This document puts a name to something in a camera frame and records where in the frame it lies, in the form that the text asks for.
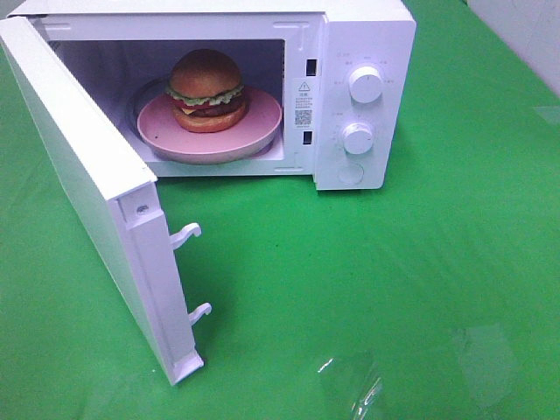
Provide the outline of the round door release button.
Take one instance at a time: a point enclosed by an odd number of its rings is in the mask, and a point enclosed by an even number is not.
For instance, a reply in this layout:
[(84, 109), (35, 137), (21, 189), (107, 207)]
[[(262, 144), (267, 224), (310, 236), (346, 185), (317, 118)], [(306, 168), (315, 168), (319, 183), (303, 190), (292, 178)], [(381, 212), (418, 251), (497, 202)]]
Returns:
[(364, 177), (364, 169), (360, 164), (346, 164), (338, 170), (338, 179), (346, 185), (357, 185)]

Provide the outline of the white round knob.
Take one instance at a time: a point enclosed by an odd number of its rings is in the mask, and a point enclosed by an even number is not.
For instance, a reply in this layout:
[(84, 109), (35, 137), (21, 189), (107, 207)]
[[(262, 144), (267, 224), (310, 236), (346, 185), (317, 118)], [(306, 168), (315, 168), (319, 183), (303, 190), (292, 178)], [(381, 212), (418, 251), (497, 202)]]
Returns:
[(382, 94), (382, 77), (374, 66), (360, 66), (348, 78), (351, 98), (362, 104), (376, 101)]
[(374, 144), (374, 131), (365, 123), (352, 123), (342, 131), (342, 143), (345, 151), (352, 155), (369, 152)]

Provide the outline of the burger with lettuce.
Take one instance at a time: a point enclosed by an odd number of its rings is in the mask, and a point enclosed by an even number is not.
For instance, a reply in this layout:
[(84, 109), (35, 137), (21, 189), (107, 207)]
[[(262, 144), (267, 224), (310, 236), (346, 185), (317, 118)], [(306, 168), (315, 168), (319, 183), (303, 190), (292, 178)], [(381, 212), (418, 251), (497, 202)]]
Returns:
[(193, 133), (214, 133), (235, 126), (248, 102), (239, 67), (226, 54), (193, 50), (171, 71), (165, 89), (175, 120)]

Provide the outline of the pink round plate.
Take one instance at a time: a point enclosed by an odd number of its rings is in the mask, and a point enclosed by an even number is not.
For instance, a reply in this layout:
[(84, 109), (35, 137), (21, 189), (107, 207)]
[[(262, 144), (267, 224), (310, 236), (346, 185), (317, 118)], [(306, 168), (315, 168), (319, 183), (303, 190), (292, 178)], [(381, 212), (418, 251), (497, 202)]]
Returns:
[(215, 133), (192, 133), (180, 127), (171, 99), (161, 94), (137, 118), (143, 140), (160, 157), (193, 165), (214, 165), (250, 157), (274, 139), (283, 110), (270, 94), (246, 88), (248, 108), (233, 127)]

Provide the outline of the white microwave door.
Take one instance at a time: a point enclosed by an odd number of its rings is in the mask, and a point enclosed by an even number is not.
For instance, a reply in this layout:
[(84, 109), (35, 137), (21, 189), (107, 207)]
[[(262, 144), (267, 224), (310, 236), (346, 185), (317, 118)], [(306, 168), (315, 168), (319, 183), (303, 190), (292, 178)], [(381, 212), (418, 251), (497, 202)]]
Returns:
[(1, 43), (66, 196), (170, 383), (203, 366), (174, 252), (201, 233), (171, 234), (156, 175), (25, 17), (1, 23)]

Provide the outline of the white microwave oven body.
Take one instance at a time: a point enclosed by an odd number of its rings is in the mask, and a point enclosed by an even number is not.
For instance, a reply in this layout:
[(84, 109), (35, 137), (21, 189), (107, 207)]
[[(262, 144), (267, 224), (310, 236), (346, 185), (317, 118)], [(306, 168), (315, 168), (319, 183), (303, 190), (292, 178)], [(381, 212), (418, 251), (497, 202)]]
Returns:
[[(416, 24), (399, 1), (26, 1), (27, 18), (136, 154), (162, 177), (312, 176), (320, 190), (382, 185)], [(223, 164), (160, 157), (136, 116), (163, 93), (182, 55), (213, 48), (232, 57), (247, 87), (268, 92), (283, 119), (256, 154)], [(373, 66), (382, 93), (362, 104), (349, 93), (353, 70)], [(352, 155), (343, 129), (365, 123), (372, 149)], [(357, 185), (338, 170), (363, 167)]]

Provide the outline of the green table cloth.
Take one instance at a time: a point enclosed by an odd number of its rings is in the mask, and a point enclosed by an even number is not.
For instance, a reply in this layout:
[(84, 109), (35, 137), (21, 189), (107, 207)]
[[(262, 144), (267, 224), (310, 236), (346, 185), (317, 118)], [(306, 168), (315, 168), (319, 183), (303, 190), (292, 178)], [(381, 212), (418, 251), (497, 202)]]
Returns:
[(174, 387), (1, 65), (2, 418), (558, 418), (559, 100), (465, 3), (409, 9), (381, 190), (159, 182), (213, 307)]

